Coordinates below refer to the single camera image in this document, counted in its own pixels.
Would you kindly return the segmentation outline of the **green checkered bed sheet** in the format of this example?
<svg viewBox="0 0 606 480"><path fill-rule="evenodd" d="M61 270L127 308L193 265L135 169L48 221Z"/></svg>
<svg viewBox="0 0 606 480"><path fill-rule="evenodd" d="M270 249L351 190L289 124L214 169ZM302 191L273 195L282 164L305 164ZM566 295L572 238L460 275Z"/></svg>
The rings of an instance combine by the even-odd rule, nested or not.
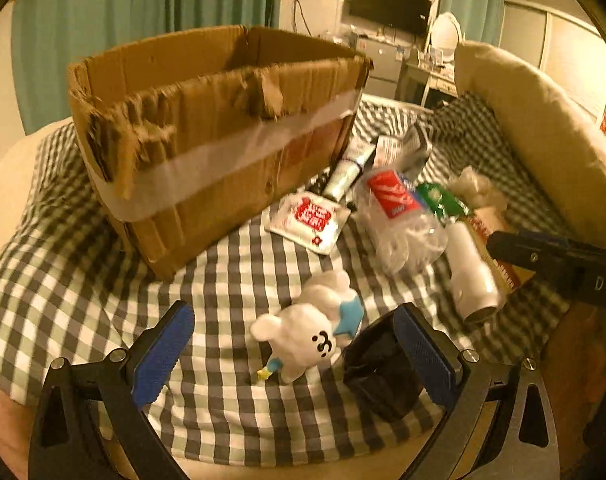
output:
<svg viewBox="0 0 606 480"><path fill-rule="evenodd" d="M415 275L385 274L356 216L321 256L271 234L271 213L263 211L162 283L139 256L124 252L106 221L74 127L56 128L37 146L18 232L0 254L0 389L34 406L53 359L99 360L185 300L196 330L148 413L178 458L231 466L331 462L398 445L437 423L440 408L428 396L400 422L383 422L359 406L333 361L290 385L252 382L269 348L250 337L251 323L286 307L314 273L347 272L366 322L412 302L457 346L495 362L538 352L568 311L567 301L536 279L488 322L466 325L445 259Z"/></svg>

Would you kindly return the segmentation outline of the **white side desk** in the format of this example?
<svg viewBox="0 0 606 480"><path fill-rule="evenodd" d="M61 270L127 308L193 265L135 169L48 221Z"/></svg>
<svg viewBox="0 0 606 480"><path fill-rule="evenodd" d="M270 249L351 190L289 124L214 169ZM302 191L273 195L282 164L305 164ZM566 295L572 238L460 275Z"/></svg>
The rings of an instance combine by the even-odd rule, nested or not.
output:
<svg viewBox="0 0 606 480"><path fill-rule="evenodd" d="M396 101L432 110L437 104L451 102L456 98L456 86L451 79L416 65L402 65L395 90Z"/></svg>

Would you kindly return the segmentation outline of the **silver foil snack bag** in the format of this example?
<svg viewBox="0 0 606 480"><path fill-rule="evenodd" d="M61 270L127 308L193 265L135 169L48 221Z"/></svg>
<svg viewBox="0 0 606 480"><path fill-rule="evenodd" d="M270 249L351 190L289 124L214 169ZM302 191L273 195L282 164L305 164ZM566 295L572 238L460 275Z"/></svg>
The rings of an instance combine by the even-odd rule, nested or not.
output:
<svg viewBox="0 0 606 480"><path fill-rule="evenodd" d="M428 131L422 125L411 125L403 136L378 136L373 168L389 167L414 182L432 152Z"/></svg>

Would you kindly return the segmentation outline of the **white red sachet packet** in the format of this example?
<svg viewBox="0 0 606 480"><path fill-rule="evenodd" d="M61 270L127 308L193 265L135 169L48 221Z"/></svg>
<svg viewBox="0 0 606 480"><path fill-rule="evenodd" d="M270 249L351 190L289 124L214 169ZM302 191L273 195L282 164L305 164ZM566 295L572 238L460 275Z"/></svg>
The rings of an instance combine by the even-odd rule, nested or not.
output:
<svg viewBox="0 0 606 480"><path fill-rule="evenodd" d="M311 192L285 196L266 229L295 244L327 256L337 244L351 211Z"/></svg>

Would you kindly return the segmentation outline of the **black wall television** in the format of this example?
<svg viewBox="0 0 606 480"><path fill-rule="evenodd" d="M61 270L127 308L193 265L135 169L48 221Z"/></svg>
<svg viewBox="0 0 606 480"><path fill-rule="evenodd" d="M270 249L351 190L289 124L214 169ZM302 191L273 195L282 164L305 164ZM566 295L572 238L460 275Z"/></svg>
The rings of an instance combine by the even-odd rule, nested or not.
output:
<svg viewBox="0 0 606 480"><path fill-rule="evenodd" d="M428 29L431 6L430 0L350 0L349 13L388 28L422 36Z"/></svg>

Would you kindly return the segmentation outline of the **white plastic bag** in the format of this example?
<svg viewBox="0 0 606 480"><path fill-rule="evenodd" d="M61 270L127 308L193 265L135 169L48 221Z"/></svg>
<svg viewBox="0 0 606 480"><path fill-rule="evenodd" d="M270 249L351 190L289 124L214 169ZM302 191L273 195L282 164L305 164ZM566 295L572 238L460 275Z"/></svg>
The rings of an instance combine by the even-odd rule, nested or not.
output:
<svg viewBox="0 0 606 480"><path fill-rule="evenodd" d="M506 211L508 208L505 195L488 177L479 174L471 166L449 179L447 188L471 209L494 207L498 211Z"/></svg>

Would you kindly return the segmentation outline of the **crushed clear plastic bottle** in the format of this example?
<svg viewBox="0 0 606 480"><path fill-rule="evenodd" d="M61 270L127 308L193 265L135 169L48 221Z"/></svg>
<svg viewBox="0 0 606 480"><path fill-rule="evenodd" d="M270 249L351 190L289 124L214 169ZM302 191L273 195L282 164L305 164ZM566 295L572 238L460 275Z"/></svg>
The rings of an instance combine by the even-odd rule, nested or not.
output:
<svg viewBox="0 0 606 480"><path fill-rule="evenodd" d="M385 273L420 273L445 251L445 229L399 171L366 171L354 186L353 202Z"/></svg>

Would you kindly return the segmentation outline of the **white plastic bottle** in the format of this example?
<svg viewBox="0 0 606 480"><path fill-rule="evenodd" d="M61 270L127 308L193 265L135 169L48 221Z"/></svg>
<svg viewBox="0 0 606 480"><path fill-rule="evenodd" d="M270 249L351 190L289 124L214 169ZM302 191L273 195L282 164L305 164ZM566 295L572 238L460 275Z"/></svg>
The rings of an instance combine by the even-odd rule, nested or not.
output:
<svg viewBox="0 0 606 480"><path fill-rule="evenodd" d="M504 297L468 226L455 221L445 232L448 238L445 256L451 270L455 310L465 323L481 324L500 310Z"/></svg>

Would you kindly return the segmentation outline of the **grey mini fridge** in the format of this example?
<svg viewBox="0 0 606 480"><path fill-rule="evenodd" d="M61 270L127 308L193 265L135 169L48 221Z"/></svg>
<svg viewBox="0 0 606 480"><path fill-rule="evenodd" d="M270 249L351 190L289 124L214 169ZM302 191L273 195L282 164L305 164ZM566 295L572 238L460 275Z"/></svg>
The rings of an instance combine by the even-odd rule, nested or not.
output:
<svg viewBox="0 0 606 480"><path fill-rule="evenodd" d="M399 50L393 44L385 44L362 36L356 40L356 50L373 61L365 92L394 100L403 64L403 50Z"/></svg>

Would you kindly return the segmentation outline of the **white oval mirror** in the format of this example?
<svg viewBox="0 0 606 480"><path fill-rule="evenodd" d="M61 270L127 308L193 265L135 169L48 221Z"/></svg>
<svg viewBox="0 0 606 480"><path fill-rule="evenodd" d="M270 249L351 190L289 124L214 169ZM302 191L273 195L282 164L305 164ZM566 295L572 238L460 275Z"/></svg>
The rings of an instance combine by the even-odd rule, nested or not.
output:
<svg viewBox="0 0 606 480"><path fill-rule="evenodd" d="M460 22L451 12L441 13L432 23L429 34L427 53L435 65L444 65L454 61L455 51L463 40Z"/></svg>

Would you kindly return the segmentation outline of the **beige pillow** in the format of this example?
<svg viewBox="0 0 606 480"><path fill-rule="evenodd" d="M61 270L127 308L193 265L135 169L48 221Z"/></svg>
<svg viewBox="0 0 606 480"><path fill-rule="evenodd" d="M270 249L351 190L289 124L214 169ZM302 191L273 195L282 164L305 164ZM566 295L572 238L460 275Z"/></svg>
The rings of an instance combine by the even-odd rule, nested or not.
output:
<svg viewBox="0 0 606 480"><path fill-rule="evenodd" d="M567 92L512 53L463 41L455 84L493 110L508 143L576 235L606 248L606 136Z"/></svg>

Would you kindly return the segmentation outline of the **white plush bear toy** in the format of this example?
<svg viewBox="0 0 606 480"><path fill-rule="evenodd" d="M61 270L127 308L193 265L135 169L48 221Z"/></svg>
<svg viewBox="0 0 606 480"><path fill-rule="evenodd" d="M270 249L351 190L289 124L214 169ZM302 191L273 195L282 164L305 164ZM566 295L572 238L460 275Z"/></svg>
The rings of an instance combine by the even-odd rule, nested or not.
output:
<svg viewBox="0 0 606 480"><path fill-rule="evenodd" d="M277 374L291 384L347 347L357 336L364 314L346 271L313 275L293 304L276 314L262 314L251 325L251 336L271 347L256 377L266 380Z"/></svg>

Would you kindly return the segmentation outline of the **brown paper box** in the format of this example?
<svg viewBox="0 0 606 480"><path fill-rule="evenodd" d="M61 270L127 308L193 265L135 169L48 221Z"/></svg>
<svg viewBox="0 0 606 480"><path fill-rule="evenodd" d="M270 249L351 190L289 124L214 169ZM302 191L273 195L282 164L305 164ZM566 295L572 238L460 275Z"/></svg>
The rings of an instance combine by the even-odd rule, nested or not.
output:
<svg viewBox="0 0 606 480"><path fill-rule="evenodd" d="M503 213L494 206L474 209L464 218L474 245L482 260L490 267L503 301L532 278L534 273L506 259L509 242L515 230L507 223Z"/></svg>

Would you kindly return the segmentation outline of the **green plastic bag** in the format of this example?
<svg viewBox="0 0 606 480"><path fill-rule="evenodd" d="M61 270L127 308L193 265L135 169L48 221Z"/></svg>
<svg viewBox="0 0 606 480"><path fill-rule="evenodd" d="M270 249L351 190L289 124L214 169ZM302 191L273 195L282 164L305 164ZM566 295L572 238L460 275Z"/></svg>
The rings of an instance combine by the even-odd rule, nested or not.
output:
<svg viewBox="0 0 606 480"><path fill-rule="evenodd" d="M416 191L443 226L471 215L471 209L439 183L422 182Z"/></svg>

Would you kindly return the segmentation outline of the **white cream tube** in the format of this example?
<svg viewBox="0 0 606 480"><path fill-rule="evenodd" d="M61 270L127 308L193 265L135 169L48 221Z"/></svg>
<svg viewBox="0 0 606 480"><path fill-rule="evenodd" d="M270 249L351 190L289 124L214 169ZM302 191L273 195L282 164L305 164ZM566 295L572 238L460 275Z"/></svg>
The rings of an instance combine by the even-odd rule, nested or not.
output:
<svg viewBox="0 0 606 480"><path fill-rule="evenodd" d="M335 165L335 169L332 171L321 195L328 200L339 203L363 172L367 160L373 155L373 151L375 151L375 145L358 138L352 138L339 162Z"/></svg>

